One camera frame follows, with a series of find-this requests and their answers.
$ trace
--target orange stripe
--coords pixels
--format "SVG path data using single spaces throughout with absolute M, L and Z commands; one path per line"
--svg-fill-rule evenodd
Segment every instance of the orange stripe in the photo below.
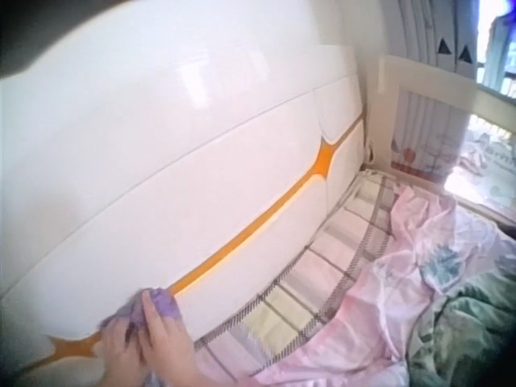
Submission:
M 304 186 L 304 184 L 313 176 L 320 175 L 324 179 L 328 176 L 330 170 L 331 159 L 337 148 L 342 144 L 346 138 L 356 129 L 358 123 L 363 119 L 364 114 L 361 114 L 355 122 L 344 132 L 340 139 L 335 144 L 328 144 L 324 139 L 321 139 L 321 148 L 317 155 L 317 159 L 310 169 L 303 175 L 303 177 L 296 182 L 281 198 L 279 198 L 270 208 L 268 208 L 262 215 L 255 219 L 249 226 L 244 228 L 235 238 L 222 246 L 214 255 L 202 262 L 199 266 L 186 274 L 180 280 L 174 282 L 168 287 L 171 294 L 178 294 L 184 291 L 187 287 L 192 285 L 199 278 L 208 273 L 212 268 L 219 264 L 238 246 L 245 242 L 251 235 L 253 235 L 260 227 L 262 227 L 280 208 L 282 208 L 288 200 L 290 200 L 297 191 Z M 23 373 L 30 372 L 38 367 L 50 364 L 54 361 L 64 359 L 71 356 L 95 357 L 93 353 L 94 345 L 100 340 L 100 333 L 95 332 L 89 337 L 81 340 L 65 340 L 55 337 L 49 337 L 54 343 L 56 350 L 49 357 L 39 360 L 33 364 L 28 365 L 19 372 L 17 376 Z

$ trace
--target pink blanket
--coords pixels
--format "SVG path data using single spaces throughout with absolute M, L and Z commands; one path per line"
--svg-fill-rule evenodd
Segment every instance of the pink blanket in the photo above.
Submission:
M 494 223 L 427 191 L 400 189 L 391 226 L 395 242 L 363 269 L 337 315 L 253 382 L 408 385 L 406 349 L 419 315 L 434 297 L 500 264 L 497 257 L 507 253 L 507 237 Z

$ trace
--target green blanket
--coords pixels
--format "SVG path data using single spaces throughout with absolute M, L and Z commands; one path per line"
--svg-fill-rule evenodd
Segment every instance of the green blanket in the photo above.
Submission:
M 516 328 L 516 276 L 482 273 L 418 320 L 407 352 L 412 386 L 471 386 Z

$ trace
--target plaid bedsheet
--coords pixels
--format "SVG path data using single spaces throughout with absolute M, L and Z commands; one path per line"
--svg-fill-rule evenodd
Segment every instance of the plaid bedsheet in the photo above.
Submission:
M 220 382 L 252 376 L 307 343 L 335 315 L 368 262 L 385 253 L 395 181 L 372 171 L 348 194 L 303 251 L 242 310 L 200 338 L 202 371 Z

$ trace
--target hand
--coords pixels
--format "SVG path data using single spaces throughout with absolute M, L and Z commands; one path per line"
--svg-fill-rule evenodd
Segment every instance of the hand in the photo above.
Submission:
M 203 378 L 195 363 L 194 342 L 183 323 L 171 317 L 162 318 L 148 291 L 142 294 L 148 334 L 139 330 L 139 343 L 145 361 L 167 384 L 195 387 Z
M 99 387 L 141 387 L 148 374 L 135 335 L 126 343 L 129 320 L 114 318 L 102 333 L 106 371 Z

